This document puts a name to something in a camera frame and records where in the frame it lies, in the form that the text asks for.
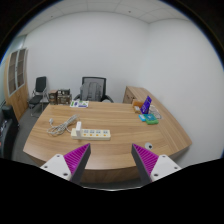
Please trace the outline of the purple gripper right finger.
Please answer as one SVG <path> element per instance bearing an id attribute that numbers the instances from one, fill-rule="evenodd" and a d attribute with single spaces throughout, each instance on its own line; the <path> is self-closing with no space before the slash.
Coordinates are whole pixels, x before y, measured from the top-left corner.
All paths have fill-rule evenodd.
<path id="1" fill-rule="evenodd" d="M 167 155 L 158 156 L 136 144 L 132 145 L 131 153 L 143 184 L 149 184 L 181 169 Z"/>

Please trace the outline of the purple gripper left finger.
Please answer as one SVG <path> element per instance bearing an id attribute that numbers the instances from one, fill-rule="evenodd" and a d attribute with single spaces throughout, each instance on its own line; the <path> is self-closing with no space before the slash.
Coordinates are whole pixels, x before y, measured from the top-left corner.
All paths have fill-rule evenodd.
<path id="1" fill-rule="evenodd" d="M 79 184 L 90 154 L 90 144 L 86 144 L 65 155 L 54 155 L 41 166 L 41 169 L 75 184 Z"/>

